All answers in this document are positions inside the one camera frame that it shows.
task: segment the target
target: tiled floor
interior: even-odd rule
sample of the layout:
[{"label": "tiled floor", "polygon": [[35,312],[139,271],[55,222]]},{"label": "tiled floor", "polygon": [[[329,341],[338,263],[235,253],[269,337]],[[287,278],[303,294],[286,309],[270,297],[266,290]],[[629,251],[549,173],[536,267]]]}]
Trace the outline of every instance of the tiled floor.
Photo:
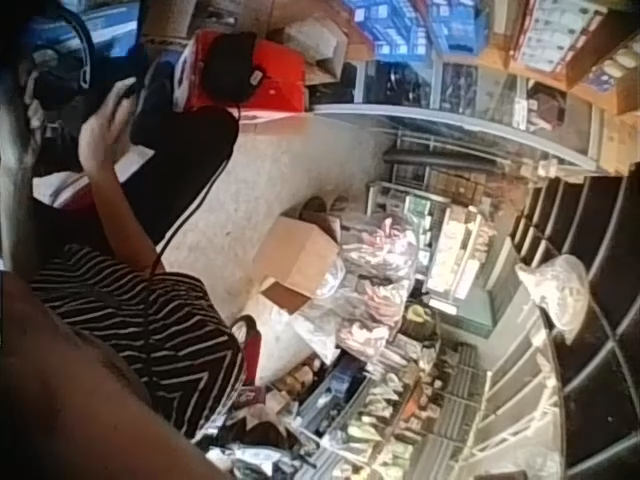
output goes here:
[{"label": "tiled floor", "polygon": [[[252,297],[251,261],[275,218],[327,191],[364,202],[367,182],[382,175],[390,141],[318,117],[301,135],[241,135],[227,170],[169,247],[165,263],[201,278],[223,317],[235,318]],[[310,352],[286,317],[270,320],[268,302],[253,299],[249,309],[263,332],[260,378],[279,375]]]}]

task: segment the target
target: striped shirt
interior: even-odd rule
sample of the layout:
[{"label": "striped shirt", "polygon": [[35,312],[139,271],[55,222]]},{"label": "striped shirt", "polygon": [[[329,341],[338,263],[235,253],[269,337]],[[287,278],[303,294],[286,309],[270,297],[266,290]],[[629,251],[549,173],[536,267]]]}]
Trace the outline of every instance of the striped shirt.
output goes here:
[{"label": "striped shirt", "polygon": [[194,277],[158,273],[149,280],[70,245],[32,288],[65,323],[115,350],[158,413],[188,438],[224,413],[242,385],[240,345]]}]

